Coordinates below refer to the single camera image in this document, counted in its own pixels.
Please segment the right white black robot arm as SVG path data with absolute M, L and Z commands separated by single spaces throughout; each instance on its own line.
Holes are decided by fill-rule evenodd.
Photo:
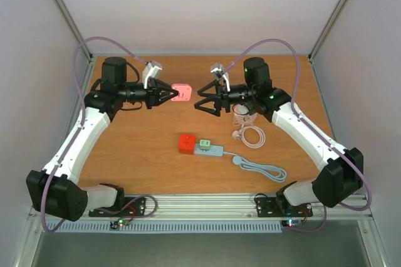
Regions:
M 284 90 L 273 86 L 263 58 L 243 63 L 245 82 L 230 85 L 222 65 L 211 67 L 214 80 L 198 90 L 197 110 L 220 116 L 221 110 L 249 102 L 266 120 L 286 132 L 312 159 L 319 171 L 315 179 L 290 183 L 276 193 L 276 206 L 291 214 L 301 204 L 320 202 L 335 207 L 363 186 L 363 154 L 347 149 L 319 129 Z

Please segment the pink cube plug adapter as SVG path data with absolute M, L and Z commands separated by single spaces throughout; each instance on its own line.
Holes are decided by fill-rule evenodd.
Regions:
M 186 83 L 174 83 L 172 88 L 178 95 L 171 99 L 172 102 L 189 102 L 192 96 L 192 87 Z

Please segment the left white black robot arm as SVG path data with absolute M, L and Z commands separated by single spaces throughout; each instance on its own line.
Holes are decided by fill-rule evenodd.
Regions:
M 84 97 L 84 109 L 59 151 L 41 171 L 32 170 L 28 174 L 26 184 L 33 208 L 42 217 L 51 215 L 77 221 L 84 212 L 94 209 L 105 208 L 112 216 L 125 211 L 122 187 L 113 184 L 78 187 L 83 166 L 100 135 L 124 103 L 142 103 L 151 109 L 178 94 L 169 84 L 159 80 L 160 63 L 147 62 L 137 81 L 127 80 L 129 65 L 122 57 L 105 59 L 102 75 Z

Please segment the light blue power strip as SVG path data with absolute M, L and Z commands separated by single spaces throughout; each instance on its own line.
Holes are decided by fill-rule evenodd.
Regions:
M 224 147 L 220 145 L 211 145 L 210 149 L 201 149 L 200 144 L 195 144 L 194 155 L 205 157 L 222 157 L 224 155 Z

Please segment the red cube plug adapter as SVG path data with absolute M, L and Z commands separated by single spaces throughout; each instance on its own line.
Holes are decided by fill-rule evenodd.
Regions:
M 193 155 L 195 151 L 195 135 L 189 133 L 180 134 L 178 151 L 180 154 Z

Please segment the green small plug charger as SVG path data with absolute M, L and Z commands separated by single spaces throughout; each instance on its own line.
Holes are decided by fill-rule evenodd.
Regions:
M 202 151 L 208 151 L 211 149 L 211 141 L 206 139 L 199 140 L 199 149 Z

